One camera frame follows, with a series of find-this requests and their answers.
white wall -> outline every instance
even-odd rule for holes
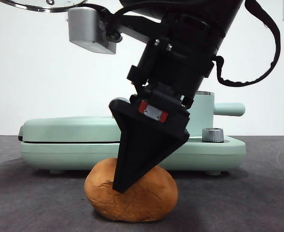
[[[112,12],[118,0],[94,0]],[[216,102],[242,102],[243,117],[216,116],[214,125],[229,135],[284,135],[284,21],[281,0],[259,1],[282,33],[282,55],[263,82],[243,88],[220,85],[212,72],[200,90],[215,92]],[[44,14],[0,3],[0,134],[16,135],[28,119],[107,116],[115,97],[128,98],[126,79],[144,44],[124,36],[117,54],[91,53],[68,39],[66,13]],[[274,54],[270,31],[241,7],[218,52],[226,62],[223,77],[253,80]]]

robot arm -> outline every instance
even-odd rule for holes
[[[125,7],[115,14],[89,4],[70,9],[69,31],[73,43],[95,52],[115,53],[121,33],[147,44],[138,66],[132,66],[127,77],[137,94],[130,97],[130,102],[114,99],[109,105],[122,132],[113,188],[124,192],[187,142],[187,109],[202,80],[210,75],[213,61],[217,62],[220,83],[233,87],[257,83],[277,63],[280,33],[255,0],[246,0],[245,7],[271,29],[276,53],[262,77],[253,82],[231,82],[221,77],[223,58],[216,53],[242,0],[121,0],[121,3]],[[124,15],[128,11],[161,22]]]

mint green appliance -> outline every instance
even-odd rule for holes
[[[245,107],[241,103],[214,104],[213,93],[198,91],[189,111],[187,130],[191,137],[160,165],[167,170],[211,175],[238,168],[245,158],[245,143],[229,136],[220,143],[204,142],[202,129],[213,127],[214,115],[242,116]],[[19,140],[27,164],[59,174],[90,170],[103,159],[116,158],[120,130],[111,117],[33,119],[21,127]]]

black robotic end effector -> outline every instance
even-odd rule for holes
[[[230,14],[221,20],[233,20],[242,1],[234,2],[234,9],[229,7]],[[219,17],[221,4],[205,7]],[[115,99],[109,105],[122,132],[114,190],[126,191],[187,142],[187,109],[203,78],[209,76],[214,66],[212,58],[230,26],[227,20],[219,22],[210,15],[168,10],[160,24],[140,18],[135,21],[134,16],[119,18],[120,31],[147,45],[138,66],[132,66],[127,77],[137,94],[130,97],[130,102]]]

bread roll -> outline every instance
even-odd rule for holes
[[[117,159],[97,163],[85,180],[85,193],[105,218],[126,222],[163,219],[175,207],[178,189],[171,175],[156,166],[138,182],[119,193],[112,189]]]

